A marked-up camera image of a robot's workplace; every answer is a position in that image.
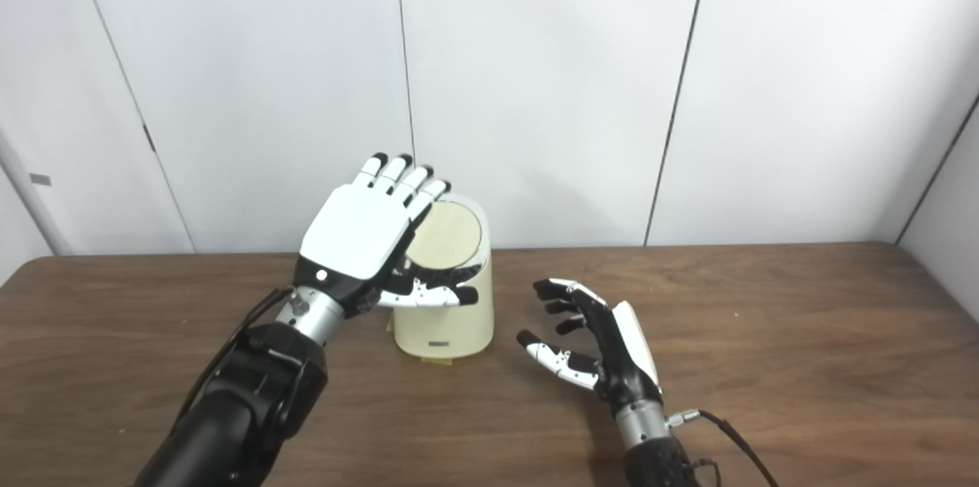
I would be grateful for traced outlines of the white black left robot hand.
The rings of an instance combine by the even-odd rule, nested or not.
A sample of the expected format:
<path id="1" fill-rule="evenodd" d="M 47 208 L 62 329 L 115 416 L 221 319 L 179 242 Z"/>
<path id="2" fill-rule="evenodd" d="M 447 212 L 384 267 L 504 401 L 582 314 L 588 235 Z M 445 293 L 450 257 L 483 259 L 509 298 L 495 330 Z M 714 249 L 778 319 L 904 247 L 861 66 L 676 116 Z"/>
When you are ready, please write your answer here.
<path id="1" fill-rule="evenodd" d="M 415 166 L 409 154 L 375 153 L 319 209 L 301 241 L 291 283 L 328 298 L 343 319 L 377 305 L 474 305 L 474 288 L 433 281 L 417 286 L 415 278 L 398 279 L 395 273 L 434 203 L 451 188 L 433 167 Z"/>

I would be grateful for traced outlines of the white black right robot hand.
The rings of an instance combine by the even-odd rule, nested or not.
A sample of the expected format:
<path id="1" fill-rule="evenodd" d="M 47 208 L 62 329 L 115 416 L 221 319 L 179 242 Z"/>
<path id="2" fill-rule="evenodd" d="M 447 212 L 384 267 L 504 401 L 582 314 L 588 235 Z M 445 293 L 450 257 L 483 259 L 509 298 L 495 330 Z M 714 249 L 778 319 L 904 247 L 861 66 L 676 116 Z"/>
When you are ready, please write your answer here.
<path id="1" fill-rule="evenodd" d="M 612 414 L 640 401 L 663 404 L 656 365 L 629 302 L 611 306 L 572 279 L 539 279 L 534 289 L 548 315 L 570 314 L 554 328 L 556 333 L 566 335 L 585 328 L 599 351 L 597 357 L 590 357 L 561 349 L 531 331 L 520 331 L 518 344 L 539 365 L 557 378 L 597 393 Z"/>

